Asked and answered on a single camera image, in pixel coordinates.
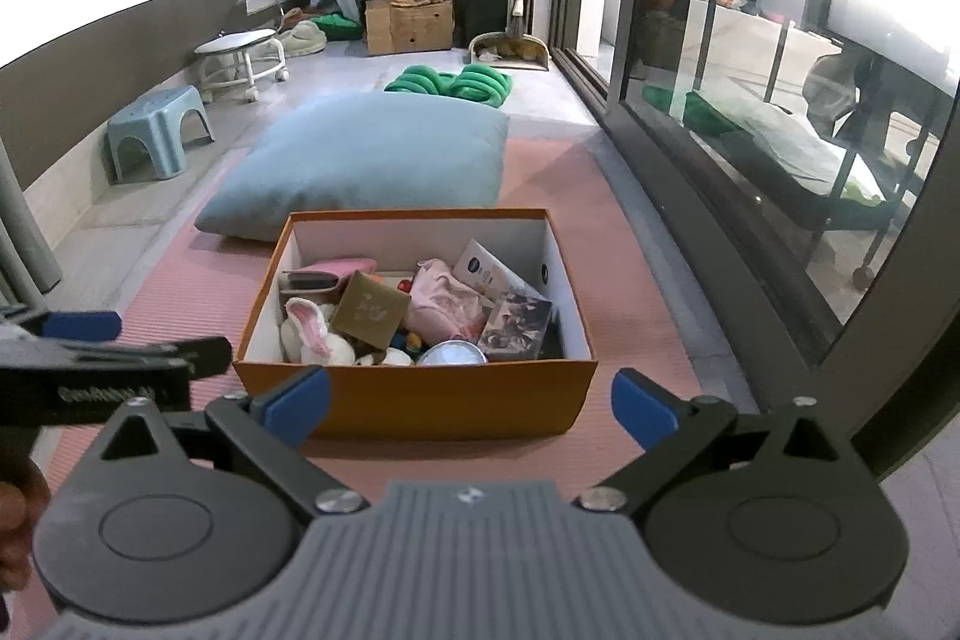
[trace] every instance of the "caster wheel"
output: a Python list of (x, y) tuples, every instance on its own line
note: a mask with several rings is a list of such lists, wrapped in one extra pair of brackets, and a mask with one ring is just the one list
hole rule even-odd
[(864, 290), (867, 290), (871, 283), (874, 282), (875, 276), (870, 266), (858, 266), (856, 269), (853, 269), (850, 282), (853, 283), (853, 287), (855, 287), (856, 290), (864, 292)]

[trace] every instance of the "light blue pillow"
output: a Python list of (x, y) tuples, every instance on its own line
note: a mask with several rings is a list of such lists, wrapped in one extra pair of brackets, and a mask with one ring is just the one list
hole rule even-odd
[(493, 207), (506, 142), (506, 115), (459, 98), (324, 98), (265, 131), (195, 225), (275, 242), (294, 212)]

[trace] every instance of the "human hand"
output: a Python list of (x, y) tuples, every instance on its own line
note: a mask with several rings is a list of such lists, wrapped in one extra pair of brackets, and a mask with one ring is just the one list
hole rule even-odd
[(0, 482), (0, 592), (26, 587), (34, 530), (49, 501), (50, 488), (32, 461), (22, 485)]

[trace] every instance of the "dark brown wall panel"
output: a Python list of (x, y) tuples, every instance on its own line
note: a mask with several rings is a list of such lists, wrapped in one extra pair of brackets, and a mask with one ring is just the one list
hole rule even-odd
[(152, 0), (0, 68), (0, 137), (26, 189), (73, 145), (234, 28), (239, 0)]

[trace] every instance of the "metal screw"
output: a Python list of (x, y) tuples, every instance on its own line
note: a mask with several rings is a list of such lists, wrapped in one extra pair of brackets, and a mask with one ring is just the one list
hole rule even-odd
[(487, 495), (483, 491), (481, 491), (479, 488), (475, 488), (472, 485), (469, 485), (467, 488), (457, 492), (457, 499), (462, 501), (464, 504), (477, 504), (486, 496)]
[(584, 510), (592, 512), (616, 512), (627, 504), (627, 495), (618, 488), (594, 485), (577, 497)]
[(363, 504), (363, 497), (348, 488), (330, 488), (317, 495), (316, 505), (320, 512), (341, 514), (356, 512)]

